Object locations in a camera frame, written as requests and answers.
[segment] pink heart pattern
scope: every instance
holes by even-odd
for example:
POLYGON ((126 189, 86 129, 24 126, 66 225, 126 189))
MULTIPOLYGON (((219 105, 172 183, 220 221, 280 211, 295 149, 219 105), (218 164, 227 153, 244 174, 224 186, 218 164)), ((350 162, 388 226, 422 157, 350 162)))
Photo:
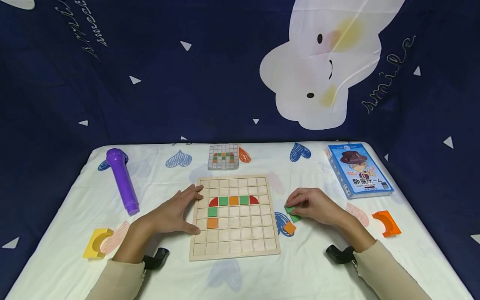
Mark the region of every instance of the pink heart pattern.
POLYGON ((127 221, 123 222, 123 224, 113 232, 111 237, 108 237, 103 241, 100 245, 100 251, 105 253, 105 255, 112 253, 112 251, 123 242, 129 227, 130 224, 127 221))
POLYGON ((281 195, 285 192, 283 189, 282 182, 280 181, 280 178, 278 177, 277 174, 274 172, 269 172, 267 174, 268 178, 268 183, 270 184, 270 187, 274 190, 275 193, 281 195))
POLYGON ((359 209, 358 207, 354 206, 354 205, 351 205, 350 203, 347 203, 347 211, 352 215, 354 216, 355 218, 357 218, 360 223, 362 223, 362 225, 364 225, 365 227, 367 227, 369 224, 370 224, 370 220, 368 219, 368 216, 366 213, 364 213, 361 209, 359 209))

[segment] orange square tile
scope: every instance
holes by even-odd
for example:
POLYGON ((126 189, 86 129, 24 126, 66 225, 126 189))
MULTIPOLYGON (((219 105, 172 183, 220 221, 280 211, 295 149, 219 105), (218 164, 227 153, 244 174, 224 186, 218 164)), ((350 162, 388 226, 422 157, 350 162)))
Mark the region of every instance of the orange square tile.
POLYGON ((230 197, 230 205, 238 205, 239 204, 239 197, 238 196, 231 196, 230 197))
POLYGON ((283 229, 286 232, 288 232, 289 235, 292 235, 295 232, 295 229, 297 229, 297 228, 291 222, 288 222, 288 223, 285 224, 285 226, 283 226, 283 229))
POLYGON ((218 218, 209 218, 207 220, 207 229, 218 228, 218 218))

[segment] sleeve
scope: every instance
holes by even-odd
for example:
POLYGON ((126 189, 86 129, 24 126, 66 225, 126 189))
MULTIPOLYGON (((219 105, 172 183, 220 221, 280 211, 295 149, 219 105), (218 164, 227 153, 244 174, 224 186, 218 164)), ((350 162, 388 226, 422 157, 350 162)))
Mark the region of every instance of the sleeve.
POLYGON ((431 300, 380 241, 354 256, 358 275, 381 300, 431 300))
POLYGON ((108 260, 86 300, 133 300, 144 281, 145 263, 108 260))

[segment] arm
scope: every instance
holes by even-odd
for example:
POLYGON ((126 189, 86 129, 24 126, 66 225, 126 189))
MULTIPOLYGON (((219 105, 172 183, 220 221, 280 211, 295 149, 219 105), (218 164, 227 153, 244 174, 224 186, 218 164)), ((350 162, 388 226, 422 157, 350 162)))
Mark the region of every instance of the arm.
POLYGON ((197 226, 185 222, 183 214, 193 199, 202 199, 202 185, 191 185, 130 225, 117 253, 90 290, 86 300, 133 300, 142 286, 143 257, 147 245, 157 232, 185 231, 199 234, 197 226))
POLYGON ((296 189, 286 206, 296 205, 293 215, 332 225, 355 250, 357 272, 382 300, 430 300, 430 297, 395 260, 382 243, 354 216, 343 210, 320 189, 296 189))

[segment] green square tile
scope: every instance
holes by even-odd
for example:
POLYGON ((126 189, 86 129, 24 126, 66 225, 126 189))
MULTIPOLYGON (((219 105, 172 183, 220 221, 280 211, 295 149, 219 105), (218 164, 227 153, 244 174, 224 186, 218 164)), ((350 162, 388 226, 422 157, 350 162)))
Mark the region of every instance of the green square tile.
POLYGON ((250 203, 248 196, 240 196, 240 205, 244 205, 248 203, 250 203))
POLYGON ((218 213, 218 207, 209 207, 208 208, 208 216, 217 216, 218 213))
POLYGON ((292 218, 292 222, 295 223, 295 222, 298 222, 301 220, 301 217, 300 216, 293 216, 293 215, 290 215, 290 217, 292 218))
POLYGON ((287 211, 287 214, 289 214, 289 215, 290 215, 290 213, 292 212, 292 210, 294 210, 294 209, 295 209, 294 206, 292 206, 292 207, 286 207, 286 206, 285 206, 285 210, 287 211))
POLYGON ((228 205, 228 197, 220 197, 218 199, 218 205, 220 206, 228 205))

